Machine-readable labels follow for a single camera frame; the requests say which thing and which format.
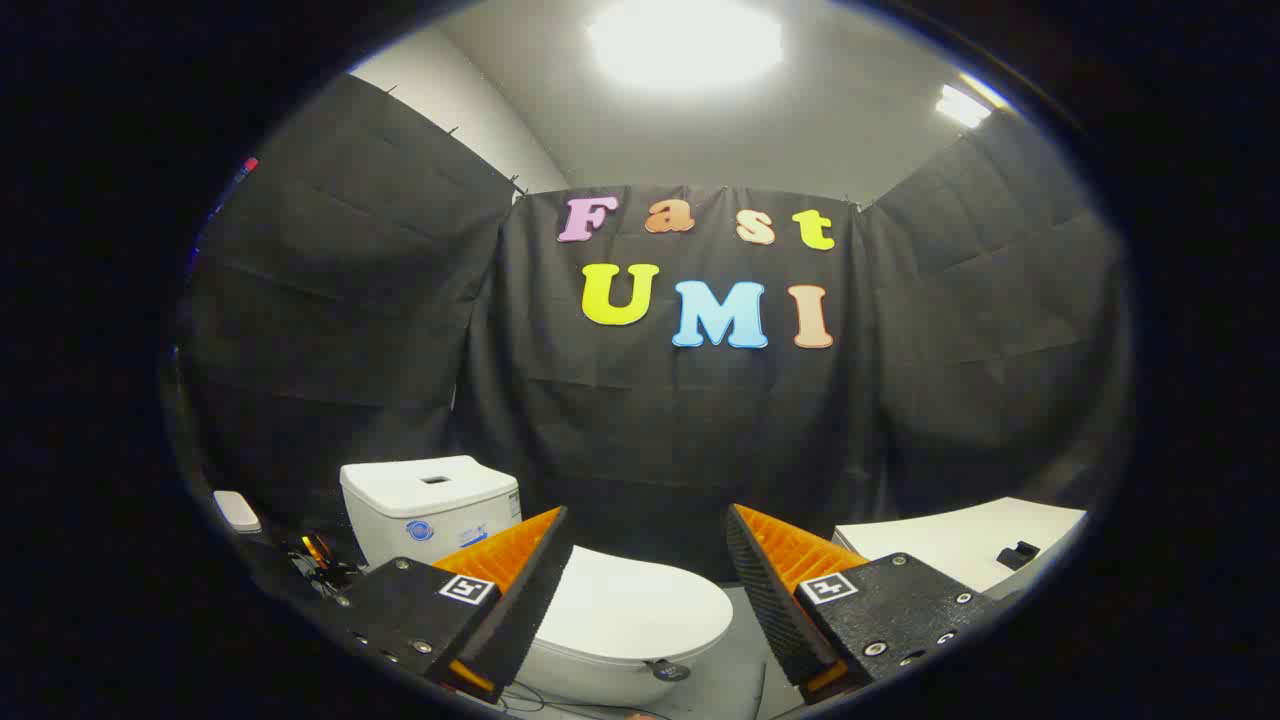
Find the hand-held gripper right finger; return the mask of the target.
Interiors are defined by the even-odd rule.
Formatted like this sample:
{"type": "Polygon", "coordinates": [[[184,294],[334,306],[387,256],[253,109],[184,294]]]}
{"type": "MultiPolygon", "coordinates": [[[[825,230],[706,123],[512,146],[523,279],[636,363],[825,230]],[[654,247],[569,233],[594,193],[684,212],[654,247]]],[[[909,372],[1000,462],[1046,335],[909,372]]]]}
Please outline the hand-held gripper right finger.
{"type": "Polygon", "coordinates": [[[741,503],[726,511],[724,538],[771,652],[806,705],[887,682],[998,610],[910,553],[865,559],[741,503]]]}

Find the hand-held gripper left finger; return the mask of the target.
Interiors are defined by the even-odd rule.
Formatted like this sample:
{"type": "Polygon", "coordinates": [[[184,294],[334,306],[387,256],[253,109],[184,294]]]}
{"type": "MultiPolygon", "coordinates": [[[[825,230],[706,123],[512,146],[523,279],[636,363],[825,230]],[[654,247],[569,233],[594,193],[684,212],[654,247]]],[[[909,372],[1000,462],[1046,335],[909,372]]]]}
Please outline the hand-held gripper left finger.
{"type": "Polygon", "coordinates": [[[385,664],[495,703],[552,605],[573,521],[559,506],[435,562],[394,557],[338,596],[330,624],[385,664]]]}

